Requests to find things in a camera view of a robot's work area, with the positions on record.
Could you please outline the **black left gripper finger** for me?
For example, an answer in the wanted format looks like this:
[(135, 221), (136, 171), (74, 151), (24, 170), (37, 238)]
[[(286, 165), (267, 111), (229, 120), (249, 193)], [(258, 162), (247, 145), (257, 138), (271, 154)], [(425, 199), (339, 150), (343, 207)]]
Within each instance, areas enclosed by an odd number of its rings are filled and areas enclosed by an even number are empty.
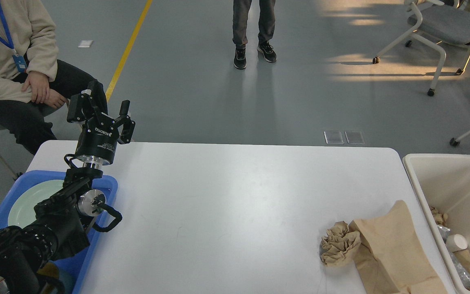
[(107, 113), (106, 95), (101, 82), (92, 80), (86, 89), (70, 98), (67, 122), (84, 122), (101, 112)]
[(120, 145), (132, 142), (133, 132), (136, 127), (135, 121), (133, 121), (129, 115), (130, 103), (130, 100), (124, 100), (121, 103), (119, 117), (115, 120), (116, 130), (119, 130), (119, 127), (122, 127), (119, 138), (117, 139), (117, 142)]

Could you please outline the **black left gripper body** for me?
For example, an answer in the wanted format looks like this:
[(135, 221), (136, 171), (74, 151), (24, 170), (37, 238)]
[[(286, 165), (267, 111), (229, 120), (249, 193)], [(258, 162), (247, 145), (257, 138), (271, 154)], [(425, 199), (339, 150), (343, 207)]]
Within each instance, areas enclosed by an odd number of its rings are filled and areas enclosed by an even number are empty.
[(104, 165), (114, 162), (119, 132), (113, 127), (115, 119), (109, 115), (97, 115), (87, 119), (78, 139), (75, 156), (82, 160), (91, 156), (103, 159)]

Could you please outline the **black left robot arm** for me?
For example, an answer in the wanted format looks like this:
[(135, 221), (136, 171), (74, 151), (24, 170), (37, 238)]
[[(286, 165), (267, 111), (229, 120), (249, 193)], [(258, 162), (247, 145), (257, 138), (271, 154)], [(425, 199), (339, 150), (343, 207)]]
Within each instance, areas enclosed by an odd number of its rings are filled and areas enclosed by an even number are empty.
[(117, 144), (132, 139), (135, 122), (129, 117), (129, 100), (117, 118), (97, 103), (97, 81), (73, 95), (67, 121), (81, 122), (76, 151), (64, 156), (67, 169), (63, 187), (34, 206), (35, 220), (26, 227), (0, 229), (0, 294), (65, 294), (60, 279), (41, 274), (48, 262), (73, 257), (90, 245), (88, 233), (109, 232), (121, 220), (120, 212), (106, 204), (93, 188), (103, 176), (102, 166), (113, 163)]

